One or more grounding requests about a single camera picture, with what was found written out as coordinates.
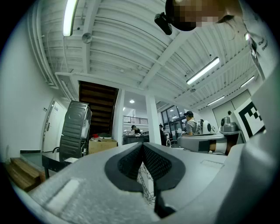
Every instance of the staircase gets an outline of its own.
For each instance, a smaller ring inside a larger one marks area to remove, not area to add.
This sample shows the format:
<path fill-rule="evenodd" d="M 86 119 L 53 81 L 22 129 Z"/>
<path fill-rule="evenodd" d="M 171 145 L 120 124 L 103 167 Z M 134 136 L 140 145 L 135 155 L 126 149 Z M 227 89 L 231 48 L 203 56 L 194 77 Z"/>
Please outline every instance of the staircase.
<path fill-rule="evenodd" d="M 79 100 L 88 103 L 92 111 L 90 136 L 97 133 L 112 134 L 118 91 L 113 87 L 80 82 Z"/>
<path fill-rule="evenodd" d="M 5 165 L 5 168 L 11 180 L 26 192 L 42 183 L 40 176 L 44 174 L 20 158 L 11 158 L 10 164 Z"/>

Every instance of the metal railing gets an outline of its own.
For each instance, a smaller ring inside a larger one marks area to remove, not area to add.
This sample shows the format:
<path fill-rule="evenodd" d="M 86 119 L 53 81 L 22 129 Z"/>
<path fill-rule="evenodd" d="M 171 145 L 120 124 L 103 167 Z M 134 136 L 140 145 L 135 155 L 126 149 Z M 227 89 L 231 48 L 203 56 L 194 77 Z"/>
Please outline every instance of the metal railing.
<path fill-rule="evenodd" d="M 123 116 L 123 122 L 132 124 L 148 124 L 147 118 Z"/>

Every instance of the white pillar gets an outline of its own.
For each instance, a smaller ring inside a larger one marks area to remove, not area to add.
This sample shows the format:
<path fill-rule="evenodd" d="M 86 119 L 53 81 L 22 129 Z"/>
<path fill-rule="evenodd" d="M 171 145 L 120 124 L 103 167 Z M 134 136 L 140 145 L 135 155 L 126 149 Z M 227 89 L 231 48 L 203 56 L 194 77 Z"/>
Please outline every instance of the white pillar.
<path fill-rule="evenodd" d="M 113 120 L 112 137 L 118 142 L 118 146 L 123 145 L 123 104 L 125 90 L 119 89 Z"/>
<path fill-rule="evenodd" d="M 159 132 L 156 100 L 154 99 L 153 95 L 146 95 L 146 106 L 149 123 L 150 142 L 161 145 L 161 135 Z"/>

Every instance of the table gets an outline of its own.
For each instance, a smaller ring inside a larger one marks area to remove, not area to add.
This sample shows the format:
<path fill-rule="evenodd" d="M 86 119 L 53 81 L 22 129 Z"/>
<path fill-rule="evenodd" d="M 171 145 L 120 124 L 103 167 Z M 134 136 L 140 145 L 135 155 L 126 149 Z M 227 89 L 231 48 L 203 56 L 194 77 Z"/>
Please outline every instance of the table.
<path fill-rule="evenodd" d="M 60 153 L 59 152 L 45 152 L 42 153 L 42 165 L 45 169 L 45 178 L 49 178 L 49 169 L 58 172 L 70 165 L 70 162 L 60 161 Z"/>

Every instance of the cardboard box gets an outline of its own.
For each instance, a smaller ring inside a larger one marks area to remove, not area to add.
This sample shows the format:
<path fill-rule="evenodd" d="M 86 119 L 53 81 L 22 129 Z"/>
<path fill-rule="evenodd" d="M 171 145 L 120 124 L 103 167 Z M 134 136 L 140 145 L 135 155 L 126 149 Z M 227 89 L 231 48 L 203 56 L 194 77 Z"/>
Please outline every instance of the cardboard box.
<path fill-rule="evenodd" d="M 89 141 L 88 153 L 93 154 L 107 149 L 112 149 L 118 146 L 118 142 L 113 139 L 98 138 L 101 142 Z"/>

